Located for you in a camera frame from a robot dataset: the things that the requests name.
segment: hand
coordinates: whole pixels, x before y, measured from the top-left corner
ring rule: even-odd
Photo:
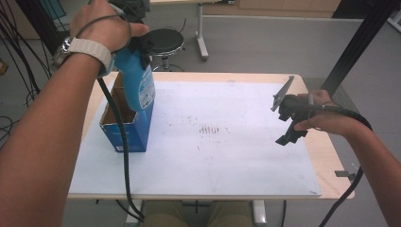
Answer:
[[[85,5],[72,21],[71,36],[75,37],[85,25],[99,17],[115,15],[115,10],[106,0],[93,0]],[[128,24],[118,16],[100,20],[86,27],[79,38],[104,44],[111,52],[121,49],[132,36],[143,36],[149,29],[143,24]]]
[[[310,92],[313,95],[314,103],[317,105],[332,105],[336,104],[332,102],[330,95],[325,90]],[[300,97],[307,97],[307,94],[299,94]],[[329,133],[345,135],[347,132],[353,130],[353,125],[359,124],[355,119],[338,114],[328,112],[316,112],[315,116],[305,121],[302,121],[294,126],[296,131],[305,131],[313,127],[319,128]]]

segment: watch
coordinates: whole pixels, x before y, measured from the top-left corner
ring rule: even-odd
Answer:
[[[108,75],[113,69],[114,59],[110,50],[105,45],[75,37],[65,38],[53,57],[51,68],[54,71],[58,70],[73,53],[83,53],[98,59],[102,63],[98,75],[99,78]]]

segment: stool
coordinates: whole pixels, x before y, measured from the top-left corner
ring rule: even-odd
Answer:
[[[148,35],[154,44],[150,50],[151,55],[162,57],[163,62],[162,65],[154,67],[153,71],[163,68],[165,72],[172,72],[171,68],[176,68],[183,72],[180,66],[168,62],[168,56],[183,49],[183,35],[177,30],[167,28],[152,30]]]

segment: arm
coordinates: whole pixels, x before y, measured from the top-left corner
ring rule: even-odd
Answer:
[[[71,33],[110,14],[115,12],[106,1],[92,1],[74,19]],[[143,25],[131,27],[137,36],[148,31]],[[93,24],[80,38],[115,51],[126,44],[129,34],[128,24],[116,17]],[[48,81],[0,150],[0,226],[61,226],[99,68],[100,62],[91,56],[72,55]]]
[[[326,91],[314,92],[317,104],[330,100]],[[401,164],[380,139],[353,118],[335,113],[321,113],[310,119],[313,126],[343,136],[356,154],[389,226],[401,226]],[[308,130],[307,121],[294,130]]]

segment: white paper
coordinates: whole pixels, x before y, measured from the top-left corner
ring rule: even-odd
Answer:
[[[160,82],[148,150],[130,154],[131,193],[163,198],[317,197],[304,140],[275,143],[288,122],[273,113],[283,84]],[[123,154],[98,125],[82,141],[70,193],[125,194]]]

